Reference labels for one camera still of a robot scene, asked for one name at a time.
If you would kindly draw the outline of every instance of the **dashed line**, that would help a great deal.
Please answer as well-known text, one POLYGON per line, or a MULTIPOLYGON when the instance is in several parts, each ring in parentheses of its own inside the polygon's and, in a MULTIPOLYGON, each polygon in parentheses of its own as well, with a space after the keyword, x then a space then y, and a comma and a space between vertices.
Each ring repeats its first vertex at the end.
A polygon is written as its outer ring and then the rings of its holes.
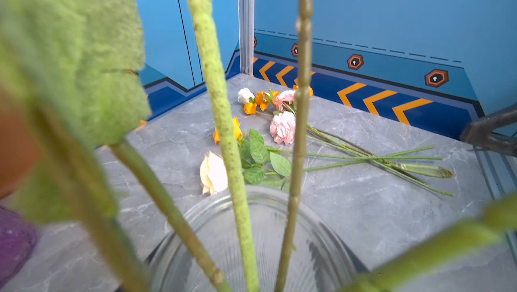
MULTIPOLYGON (((254 30, 258 30, 258 31, 266 32, 266 30, 264 30, 264 29, 257 29, 257 28, 254 28, 254 30)), ((296 34, 287 34, 287 33, 275 32, 275 31, 271 31, 271 30, 268 30, 267 32, 268 32, 268 33, 273 33, 273 34, 289 35, 289 36, 292 36, 292 37, 298 37, 298 35, 296 35, 296 34)), ((329 43, 335 43, 335 44, 337 44, 337 43, 338 43, 337 41, 332 41, 332 40, 323 40, 323 39, 319 39, 319 38, 316 38, 316 37, 313 37, 312 39, 313 39, 313 40, 317 40, 317 41, 325 41, 325 42, 329 42, 329 43)), ((353 46, 353 44, 352 44, 352 43, 345 43, 345 42, 339 42, 339 43, 340 43, 340 44, 343 44, 343 45, 353 46)), ((359 45, 359 44, 355 44, 355 46, 357 46, 357 47, 369 48, 368 46, 365 46, 365 45, 359 45)), ((372 47, 372 49, 373 49, 373 50, 386 50, 385 48, 380 48, 380 47, 372 47)), ((390 51, 390 52, 393 52, 393 53, 406 54, 406 52, 402 52, 402 51, 399 51, 399 50, 389 50, 389 51, 390 51)), ((419 57, 426 57, 425 55, 422 55, 422 54, 416 54, 416 53, 409 53, 409 55, 419 56, 419 57)), ((435 57, 435 56, 430 56, 430 58, 431 58, 431 59, 435 59, 435 60, 449 61, 449 59, 444 59, 444 58, 435 57)), ((453 62, 461 63, 461 61, 458 61, 458 60, 453 60, 453 62)))

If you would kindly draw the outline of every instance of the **hexagon decal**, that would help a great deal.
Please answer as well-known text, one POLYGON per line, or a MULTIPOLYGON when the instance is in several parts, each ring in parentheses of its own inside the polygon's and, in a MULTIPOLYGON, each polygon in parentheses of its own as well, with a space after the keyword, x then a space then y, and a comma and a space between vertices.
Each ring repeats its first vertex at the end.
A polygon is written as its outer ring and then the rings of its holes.
POLYGON ((359 54, 354 54, 348 59, 348 67, 350 69, 359 69, 364 63, 362 55, 359 54))
POLYGON ((298 57, 298 44, 294 44, 293 47, 291 47, 291 54, 293 54, 294 57, 298 57))
POLYGON ((449 81, 449 72, 442 69, 434 69, 425 76, 425 85, 438 88, 449 81))

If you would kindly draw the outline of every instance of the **cream rose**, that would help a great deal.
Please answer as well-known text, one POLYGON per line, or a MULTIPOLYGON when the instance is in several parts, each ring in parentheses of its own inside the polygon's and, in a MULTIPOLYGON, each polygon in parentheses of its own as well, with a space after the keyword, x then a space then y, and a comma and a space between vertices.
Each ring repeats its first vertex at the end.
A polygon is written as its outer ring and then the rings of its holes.
POLYGON ((228 176, 226 175, 224 161, 212 152, 205 155, 205 159, 203 160, 203 163, 201 163, 199 173, 201 176, 203 194, 215 194, 226 190, 228 187, 228 176))
POLYGON ((255 98, 255 95, 248 88, 240 89, 237 93, 237 100, 243 105, 249 103, 250 98, 255 98))

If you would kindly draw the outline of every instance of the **metal pole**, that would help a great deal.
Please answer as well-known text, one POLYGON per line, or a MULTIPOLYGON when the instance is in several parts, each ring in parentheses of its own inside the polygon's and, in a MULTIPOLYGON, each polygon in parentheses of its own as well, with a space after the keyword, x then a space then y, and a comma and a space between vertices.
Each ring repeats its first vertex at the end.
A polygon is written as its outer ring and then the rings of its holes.
POLYGON ((239 0, 240 72, 253 76, 255 0, 239 0))

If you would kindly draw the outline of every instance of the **pink rose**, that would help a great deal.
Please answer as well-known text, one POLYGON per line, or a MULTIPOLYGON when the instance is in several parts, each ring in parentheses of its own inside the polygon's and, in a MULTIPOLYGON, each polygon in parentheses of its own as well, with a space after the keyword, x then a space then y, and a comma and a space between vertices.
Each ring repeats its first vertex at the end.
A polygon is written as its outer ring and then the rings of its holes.
POLYGON ((278 100, 291 103, 294 100, 294 94, 295 94, 294 90, 285 90, 281 94, 277 95, 276 98, 278 98, 278 100))
POLYGON ((280 112, 284 111, 284 104, 277 96, 273 98, 273 106, 275 106, 275 109, 280 112))
POLYGON ((275 143, 292 144, 294 141, 294 129, 296 125, 296 118, 293 113, 285 112, 274 116, 269 126, 271 136, 275 143))

